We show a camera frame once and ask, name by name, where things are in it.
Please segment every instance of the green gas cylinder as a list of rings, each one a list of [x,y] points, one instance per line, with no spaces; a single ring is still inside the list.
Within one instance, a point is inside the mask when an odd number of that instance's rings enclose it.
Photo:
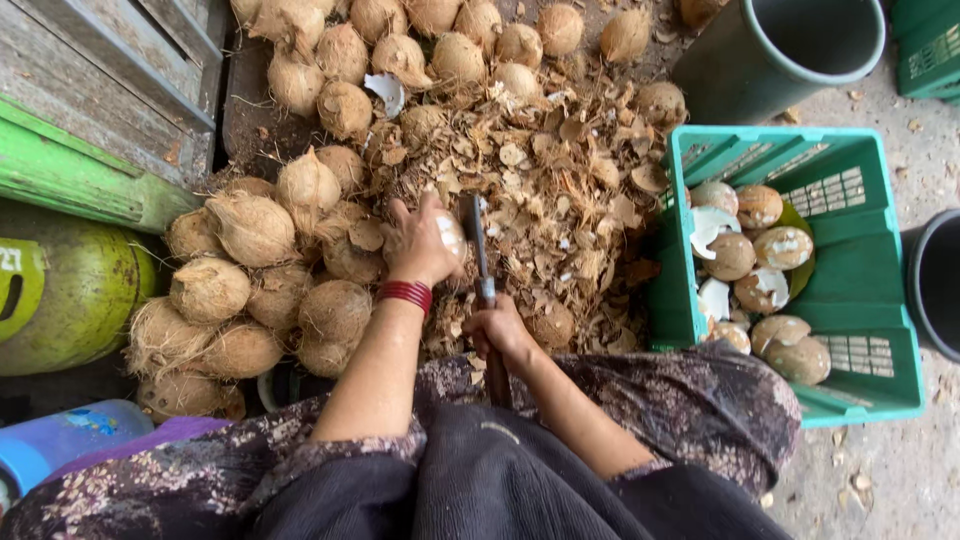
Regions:
[[[58,371],[125,341],[156,293],[154,261],[131,231],[0,199],[0,376]]]

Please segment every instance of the woman's left hand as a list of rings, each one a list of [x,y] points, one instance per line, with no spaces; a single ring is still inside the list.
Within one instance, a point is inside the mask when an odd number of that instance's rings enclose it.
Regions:
[[[464,266],[441,240],[437,218],[446,214],[434,191],[423,191],[420,209],[411,212],[403,201],[390,201],[396,228],[381,225],[384,255],[390,266],[389,280],[421,282],[433,288],[446,278],[462,277]]]

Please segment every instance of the bracelet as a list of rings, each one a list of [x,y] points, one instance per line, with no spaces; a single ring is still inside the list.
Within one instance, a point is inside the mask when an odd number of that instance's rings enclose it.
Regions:
[[[376,301],[379,302],[386,298],[399,298],[412,302],[423,309],[423,315],[430,313],[430,303],[433,301],[433,293],[430,288],[421,282],[385,282],[380,285],[379,292],[376,293]]]

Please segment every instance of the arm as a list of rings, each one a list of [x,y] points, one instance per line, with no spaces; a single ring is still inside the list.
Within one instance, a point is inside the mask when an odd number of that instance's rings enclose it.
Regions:
[[[390,203],[396,229],[388,281],[421,282],[428,287],[463,273],[444,246],[437,225],[443,204],[424,192],[420,211],[411,213],[397,199]],[[414,379],[423,327],[417,305],[388,298],[377,304],[347,369],[326,402],[311,439],[340,441],[407,433],[413,412]]]
[[[514,301],[497,295],[496,309],[480,311],[465,325],[477,354],[491,348],[530,388],[543,421],[602,479],[611,479],[653,455],[577,388],[524,328]]]

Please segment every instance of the teal plastic crate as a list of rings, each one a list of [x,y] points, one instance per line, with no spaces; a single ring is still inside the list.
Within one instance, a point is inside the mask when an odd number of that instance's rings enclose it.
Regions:
[[[917,335],[907,314],[900,229],[883,145],[872,130],[681,126],[670,135],[671,189],[654,248],[660,276],[647,289],[651,346],[685,348],[707,335],[697,309],[683,186],[768,184],[813,231],[816,268],[783,313],[828,345],[833,368],[817,386],[793,384],[805,428],[919,415]]]
[[[900,1],[891,18],[900,44],[900,95],[948,101],[960,96],[960,2]]]

